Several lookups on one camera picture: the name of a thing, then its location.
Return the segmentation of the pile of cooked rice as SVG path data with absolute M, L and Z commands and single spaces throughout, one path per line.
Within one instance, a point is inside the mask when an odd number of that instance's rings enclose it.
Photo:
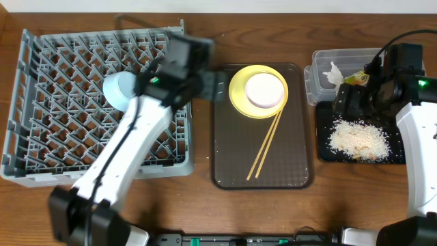
M 389 134 L 383 128 L 364 121 L 334 121 L 328 147 L 334 154 L 345 154 L 360 161 L 385 161 L 392 150 Z

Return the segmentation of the blue bowl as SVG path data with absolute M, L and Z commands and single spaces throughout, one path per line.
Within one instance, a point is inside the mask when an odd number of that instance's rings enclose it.
M 126 112 L 135 96 L 136 76 L 127 71 L 110 74 L 104 78 L 102 89 L 107 102 L 115 109 Z

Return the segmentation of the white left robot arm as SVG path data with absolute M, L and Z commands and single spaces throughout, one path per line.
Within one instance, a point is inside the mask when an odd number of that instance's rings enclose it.
M 192 98 L 223 98 L 227 75 L 199 71 L 182 79 L 170 74 L 118 72 L 104 79 L 104 92 L 131 90 L 126 113 L 103 151 L 67 191 L 48 199 L 53 236 L 67 245 L 147 245 L 150 235 L 119 212 L 127 192 L 176 110 Z

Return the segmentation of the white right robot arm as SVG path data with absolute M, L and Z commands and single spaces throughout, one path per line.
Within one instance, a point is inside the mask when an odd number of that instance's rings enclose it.
M 408 174 L 408 211 L 403 221 L 382 229 L 347 228 L 344 245 L 436 244 L 436 80 L 403 75 L 371 87 L 340 86 L 335 111 L 343 115 L 395 119 Z

